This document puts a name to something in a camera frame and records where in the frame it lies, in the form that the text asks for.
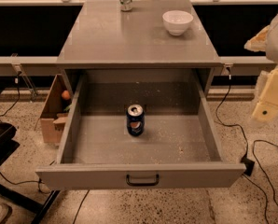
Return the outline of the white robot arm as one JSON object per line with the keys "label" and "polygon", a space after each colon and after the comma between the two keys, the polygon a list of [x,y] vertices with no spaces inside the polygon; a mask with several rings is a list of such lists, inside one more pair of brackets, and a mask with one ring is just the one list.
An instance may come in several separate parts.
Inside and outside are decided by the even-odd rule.
{"label": "white robot arm", "polygon": [[258,122],[273,120],[278,114],[278,14],[271,23],[249,39],[244,48],[253,52],[264,51],[276,67],[257,81],[260,88],[252,119]]}

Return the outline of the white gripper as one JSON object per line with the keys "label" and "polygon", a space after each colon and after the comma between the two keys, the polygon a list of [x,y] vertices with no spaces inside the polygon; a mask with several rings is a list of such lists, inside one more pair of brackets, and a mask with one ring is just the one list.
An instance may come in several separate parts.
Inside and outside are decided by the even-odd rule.
{"label": "white gripper", "polygon": [[[266,57],[278,63],[278,14],[270,26],[261,29],[249,39],[244,48],[253,52],[266,50]],[[278,114],[278,65],[270,72],[262,71],[255,88],[252,119],[257,122],[268,122]]]}

